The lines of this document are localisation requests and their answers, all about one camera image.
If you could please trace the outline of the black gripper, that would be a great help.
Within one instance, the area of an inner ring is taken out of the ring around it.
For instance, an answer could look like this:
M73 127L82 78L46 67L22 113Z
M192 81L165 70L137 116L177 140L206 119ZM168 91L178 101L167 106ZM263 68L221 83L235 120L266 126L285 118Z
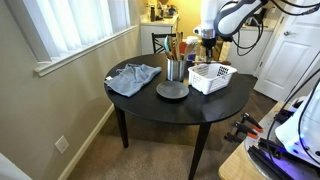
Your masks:
M206 56L205 56L205 62L209 63L209 57L208 54L212 51L212 48L216 45L216 39L215 38L211 38L211 39L202 39L202 46L205 48L206 50ZM212 62L213 59L213 54L212 52L210 53L210 62Z

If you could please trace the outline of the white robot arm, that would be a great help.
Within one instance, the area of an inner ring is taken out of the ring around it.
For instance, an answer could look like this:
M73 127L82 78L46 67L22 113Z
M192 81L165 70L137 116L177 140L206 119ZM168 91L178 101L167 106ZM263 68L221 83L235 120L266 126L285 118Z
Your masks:
M310 81L302 103L275 129L287 152L320 166L319 0L201 0L201 24L195 28L211 60L216 38L236 36L245 21L268 3L287 19L273 42L255 89L293 103Z

